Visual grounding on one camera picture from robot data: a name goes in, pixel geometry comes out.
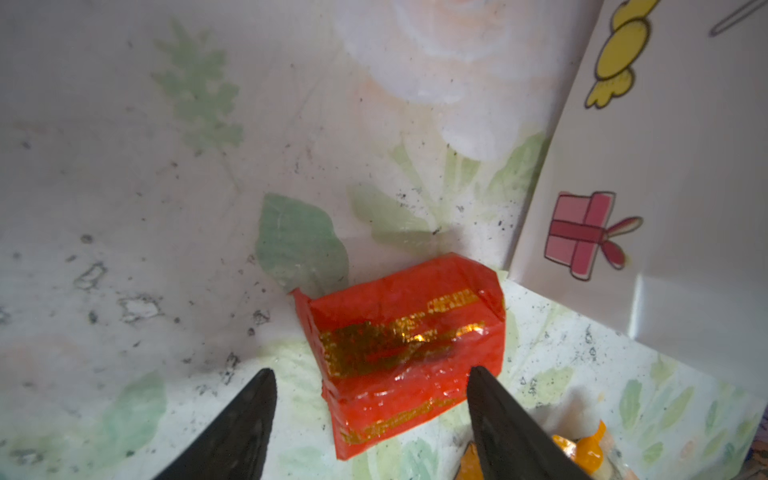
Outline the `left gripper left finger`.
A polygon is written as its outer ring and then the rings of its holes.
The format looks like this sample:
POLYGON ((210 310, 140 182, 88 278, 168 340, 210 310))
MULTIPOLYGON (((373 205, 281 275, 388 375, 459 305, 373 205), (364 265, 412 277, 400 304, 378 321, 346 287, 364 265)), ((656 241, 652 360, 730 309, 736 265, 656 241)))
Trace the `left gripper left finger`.
POLYGON ((262 476, 277 405, 276 376, 260 370, 159 479, 252 480, 262 476))

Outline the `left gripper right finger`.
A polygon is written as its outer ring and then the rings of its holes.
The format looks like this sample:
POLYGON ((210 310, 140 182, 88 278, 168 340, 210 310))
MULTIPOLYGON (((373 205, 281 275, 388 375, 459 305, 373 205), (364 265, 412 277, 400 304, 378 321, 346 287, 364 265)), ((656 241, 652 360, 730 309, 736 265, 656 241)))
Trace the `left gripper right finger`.
POLYGON ((589 479, 485 367, 470 370, 466 398, 486 479, 589 479))

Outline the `small orange candy packet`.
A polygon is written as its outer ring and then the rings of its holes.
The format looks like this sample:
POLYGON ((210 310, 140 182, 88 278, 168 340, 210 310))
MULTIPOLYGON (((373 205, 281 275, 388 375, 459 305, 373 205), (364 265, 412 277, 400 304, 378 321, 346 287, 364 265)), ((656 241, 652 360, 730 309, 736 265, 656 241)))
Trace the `small orange candy packet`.
MULTIPOLYGON (((607 457, 606 437, 607 427, 603 421, 600 421, 597 431, 589 437, 572 441, 559 435, 553 435, 552 439, 566 456, 592 479, 608 480, 613 477, 615 468, 607 457)), ((482 480, 484 478, 478 449, 474 442, 470 442, 466 447, 454 478, 459 480, 482 480)))

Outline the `small red snack packet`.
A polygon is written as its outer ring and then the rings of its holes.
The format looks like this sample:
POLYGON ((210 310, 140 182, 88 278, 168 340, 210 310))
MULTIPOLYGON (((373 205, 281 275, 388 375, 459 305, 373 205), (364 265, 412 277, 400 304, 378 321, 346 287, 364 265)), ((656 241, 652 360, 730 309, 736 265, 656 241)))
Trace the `small red snack packet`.
POLYGON ((463 403, 473 367, 502 372, 507 315, 499 276, 462 255, 316 299, 291 294, 342 461, 463 403))

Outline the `white paper bag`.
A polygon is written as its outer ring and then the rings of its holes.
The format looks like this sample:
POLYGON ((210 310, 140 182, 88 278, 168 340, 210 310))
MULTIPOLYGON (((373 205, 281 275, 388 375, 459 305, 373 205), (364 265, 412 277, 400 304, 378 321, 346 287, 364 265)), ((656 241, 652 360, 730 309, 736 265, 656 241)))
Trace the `white paper bag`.
POLYGON ((604 3, 510 276, 767 395, 767 5, 604 3))

